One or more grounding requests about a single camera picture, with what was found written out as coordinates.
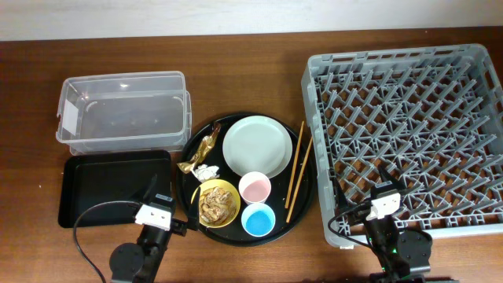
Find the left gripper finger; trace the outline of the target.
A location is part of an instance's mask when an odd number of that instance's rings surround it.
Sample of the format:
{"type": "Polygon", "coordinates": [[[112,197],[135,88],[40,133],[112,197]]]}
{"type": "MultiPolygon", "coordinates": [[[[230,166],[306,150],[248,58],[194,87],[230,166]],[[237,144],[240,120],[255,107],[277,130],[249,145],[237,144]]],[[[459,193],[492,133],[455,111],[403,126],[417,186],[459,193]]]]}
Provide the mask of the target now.
{"type": "Polygon", "coordinates": [[[187,228],[189,230],[198,231],[200,226],[200,213],[199,213],[199,202],[200,202],[200,187],[198,187],[193,194],[193,199],[187,214],[187,228]]]}
{"type": "Polygon", "coordinates": [[[154,174],[147,189],[145,190],[145,194],[142,197],[143,201],[151,201],[152,198],[156,194],[156,183],[157,183],[157,174],[154,174]]]}

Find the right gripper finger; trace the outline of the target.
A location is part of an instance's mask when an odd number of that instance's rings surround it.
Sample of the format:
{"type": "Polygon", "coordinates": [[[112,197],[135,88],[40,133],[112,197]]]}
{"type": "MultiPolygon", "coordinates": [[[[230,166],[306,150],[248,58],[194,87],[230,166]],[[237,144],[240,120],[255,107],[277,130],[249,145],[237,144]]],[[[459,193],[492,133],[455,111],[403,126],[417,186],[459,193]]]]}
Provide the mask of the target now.
{"type": "Polygon", "coordinates": [[[394,178],[385,168],[384,165],[378,166],[380,178],[383,182],[390,182],[398,191],[404,191],[406,186],[398,179],[394,178]]]}
{"type": "Polygon", "coordinates": [[[334,181],[334,189],[336,192],[337,207],[343,211],[347,210],[347,208],[348,208],[347,198],[345,197],[344,192],[342,190],[342,187],[340,185],[340,182],[338,181],[337,178],[334,181]]]}

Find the wooden chopstick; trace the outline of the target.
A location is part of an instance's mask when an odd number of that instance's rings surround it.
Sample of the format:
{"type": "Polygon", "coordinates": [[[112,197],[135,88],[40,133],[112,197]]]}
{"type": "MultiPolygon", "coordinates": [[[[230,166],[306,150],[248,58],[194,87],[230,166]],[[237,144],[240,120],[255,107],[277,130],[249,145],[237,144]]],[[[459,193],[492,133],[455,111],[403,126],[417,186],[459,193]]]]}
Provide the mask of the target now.
{"type": "Polygon", "coordinates": [[[300,184],[302,182],[303,173],[304,173],[304,171],[306,169],[306,166],[307,166],[307,161],[309,159],[310,150],[311,150],[312,145],[313,145],[313,137],[310,138],[310,142],[308,144],[308,147],[307,147],[307,150],[306,150],[306,154],[305,154],[305,157],[303,159],[302,167],[300,169],[299,176],[298,176],[297,183],[296,183],[296,187],[295,187],[294,194],[293,194],[293,197],[292,197],[292,202],[291,202],[290,207],[288,209],[288,215],[287,215],[286,223],[290,223],[290,220],[291,220],[291,217],[292,217],[292,213],[293,213],[293,209],[295,207],[296,199],[297,199],[298,192],[299,192],[299,187],[300,187],[300,184]]]}
{"type": "Polygon", "coordinates": [[[288,209],[288,207],[290,205],[290,199],[291,199],[291,195],[292,195],[292,187],[293,187],[293,182],[294,182],[294,178],[295,178],[295,174],[296,174],[296,166],[297,166],[297,162],[298,162],[298,158],[299,158],[300,146],[302,144],[304,123],[305,122],[302,121],[300,129],[299,129],[299,137],[297,140],[296,152],[295,152],[294,160],[293,160],[293,164],[292,164],[292,172],[291,172],[289,186],[288,186],[288,192],[287,192],[287,196],[286,196],[285,209],[288,209]]]}

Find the blue cup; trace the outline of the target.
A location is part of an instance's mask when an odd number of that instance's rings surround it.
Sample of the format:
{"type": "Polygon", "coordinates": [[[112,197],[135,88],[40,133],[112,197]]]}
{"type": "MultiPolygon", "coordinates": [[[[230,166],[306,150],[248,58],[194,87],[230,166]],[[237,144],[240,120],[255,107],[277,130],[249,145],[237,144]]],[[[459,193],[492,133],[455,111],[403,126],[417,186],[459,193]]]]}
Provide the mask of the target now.
{"type": "Polygon", "coordinates": [[[246,233],[253,237],[264,237],[273,230],[276,215],[269,205],[253,203],[243,210],[240,220],[246,233]]]}

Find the pink cup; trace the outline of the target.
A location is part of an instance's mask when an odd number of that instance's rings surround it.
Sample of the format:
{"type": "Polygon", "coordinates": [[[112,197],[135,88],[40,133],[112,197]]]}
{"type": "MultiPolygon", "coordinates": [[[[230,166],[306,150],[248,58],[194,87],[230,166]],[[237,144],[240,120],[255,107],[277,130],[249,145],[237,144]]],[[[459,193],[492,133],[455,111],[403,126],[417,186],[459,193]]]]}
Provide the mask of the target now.
{"type": "Polygon", "coordinates": [[[242,176],[238,189],[246,204],[264,203],[270,195],[271,183],[265,174],[253,171],[242,176]]]}

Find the white round plate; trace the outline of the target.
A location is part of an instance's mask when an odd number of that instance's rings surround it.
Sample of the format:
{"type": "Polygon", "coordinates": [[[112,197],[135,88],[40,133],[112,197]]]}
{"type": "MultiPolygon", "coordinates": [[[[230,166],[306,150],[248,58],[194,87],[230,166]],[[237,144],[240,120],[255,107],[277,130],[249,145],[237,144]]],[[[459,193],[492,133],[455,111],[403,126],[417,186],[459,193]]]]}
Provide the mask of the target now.
{"type": "Polygon", "coordinates": [[[288,166],[292,153],[292,138],[286,127],[267,116],[239,119],[222,143],[226,164],[239,176],[257,171],[273,178],[288,166]]]}

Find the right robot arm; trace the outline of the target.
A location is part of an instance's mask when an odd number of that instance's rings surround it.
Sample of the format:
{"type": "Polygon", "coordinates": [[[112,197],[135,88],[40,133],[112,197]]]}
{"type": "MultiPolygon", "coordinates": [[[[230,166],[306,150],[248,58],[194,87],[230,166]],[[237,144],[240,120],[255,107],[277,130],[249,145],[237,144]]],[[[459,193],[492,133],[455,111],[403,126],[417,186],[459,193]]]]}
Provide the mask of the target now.
{"type": "Polygon", "coordinates": [[[369,248],[378,258],[382,271],[370,274],[371,282],[425,282],[424,275],[431,270],[432,237],[422,230],[396,226],[393,214],[402,206],[406,186],[383,165],[378,171],[381,182],[371,188],[370,197],[356,205],[348,204],[341,185],[336,183],[337,211],[329,220],[328,228],[338,237],[369,248]],[[344,217],[350,224],[365,227],[366,243],[332,228],[334,221],[344,217]]]}

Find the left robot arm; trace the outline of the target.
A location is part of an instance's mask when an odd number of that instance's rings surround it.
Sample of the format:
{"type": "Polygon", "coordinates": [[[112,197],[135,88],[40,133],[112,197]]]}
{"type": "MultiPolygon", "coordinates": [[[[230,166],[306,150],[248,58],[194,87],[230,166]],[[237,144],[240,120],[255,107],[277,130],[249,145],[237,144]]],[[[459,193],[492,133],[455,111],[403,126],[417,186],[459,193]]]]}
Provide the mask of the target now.
{"type": "Polygon", "coordinates": [[[156,187],[157,177],[139,191],[140,203],[134,211],[134,222],[142,226],[134,243],[119,245],[109,260],[112,282],[153,282],[172,235],[184,237],[188,230],[200,228],[197,204],[189,208],[187,220],[173,217],[176,202],[156,187]]]}

